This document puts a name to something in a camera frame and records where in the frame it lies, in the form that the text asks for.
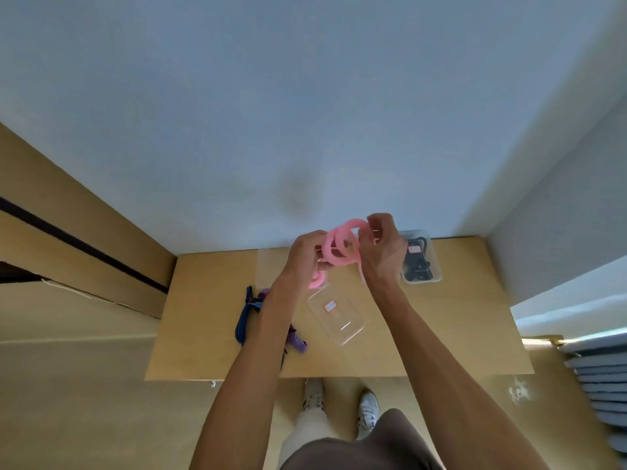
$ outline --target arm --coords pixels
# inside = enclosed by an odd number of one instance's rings
[[[407,242],[389,214],[359,231],[362,269],[392,333],[438,454],[448,470],[548,470],[506,413],[470,377],[398,284]],[[381,238],[375,243],[372,230]]]
[[[325,232],[300,236],[263,303],[257,326],[233,362],[202,427],[190,470],[261,469],[281,358],[292,315],[318,267]]]

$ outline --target pink cord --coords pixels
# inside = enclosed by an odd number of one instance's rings
[[[359,240],[352,231],[352,229],[361,227],[369,227],[369,225],[363,219],[351,219],[341,226],[330,230],[327,233],[324,244],[322,245],[322,257],[334,266],[347,266],[348,264],[357,262],[359,269],[361,270]],[[352,251],[349,251],[349,249],[344,245],[344,241],[347,241],[353,246]],[[335,248],[341,256],[333,254],[333,245],[335,245]],[[325,276],[326,274],[324,271],[314,272],[313,281],[309,284],[309,288],[320,287],[324,283]]]

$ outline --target wooden table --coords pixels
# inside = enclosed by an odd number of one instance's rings
[[[403,284],[416,312],[474,377],[533,373],[483,239],[439,239],[433,245],[443,280]],[[246,286],[271,281],[286,250],[262,250],[259,270],[257,257],[256,250],[179,257],[146,380],[225,378],[240,349],[234,330]],[[330,281],[363,315],[364,329],[339,347],[303,301],[293,324],[309,348],[301,355],[288,347],[281,377],[405,376],[357,267],[334,268]]]

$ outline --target white sneaker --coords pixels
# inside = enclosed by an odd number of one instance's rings
[[[320,408],[324,411],[324,386],[322,378],[307,378],[303,393],[303,411]]]
[[[360,441],[370,434],[379,420],[379,402],[370,389],[364,389],[359,397],[357,409],[357,440]]]

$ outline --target person's right hand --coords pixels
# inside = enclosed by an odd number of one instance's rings
[[[359,254],[365,281],[369,287],[395,284],[401,275],[407,241],[398,233],[391,214],[371,214],[368,224],[370,228],[359,229]]]

